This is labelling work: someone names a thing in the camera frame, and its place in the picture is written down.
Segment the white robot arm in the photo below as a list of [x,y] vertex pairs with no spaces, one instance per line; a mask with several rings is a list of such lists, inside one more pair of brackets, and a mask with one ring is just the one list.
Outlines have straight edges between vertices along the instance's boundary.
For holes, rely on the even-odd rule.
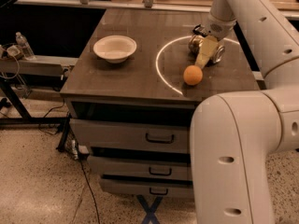
[[190,128],[198,224],[275,224],[265,160],[299,145],[299,35],[269,0],[214,0],[223,39],[238,24],[265,82],[262,91],[217,94]]

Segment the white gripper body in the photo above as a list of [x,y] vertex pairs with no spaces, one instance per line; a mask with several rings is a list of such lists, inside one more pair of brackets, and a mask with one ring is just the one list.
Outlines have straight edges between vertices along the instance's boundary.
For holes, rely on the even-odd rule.
[[222,21],[209,14],[205,22],[205,29],[208,35],[216,37],[218,40],[222,40],[228,34],[231,33],[235,26],[235,20]]

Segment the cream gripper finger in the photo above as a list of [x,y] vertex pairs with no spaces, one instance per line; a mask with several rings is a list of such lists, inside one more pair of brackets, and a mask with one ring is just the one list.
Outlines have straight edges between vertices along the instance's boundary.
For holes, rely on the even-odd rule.
[[202,39],[199,53],[195,60],[195,65],[200,69],[203,69],[210,61],[212,56],[216,53],[219,42],[218,39],[213,35],[208,35]]

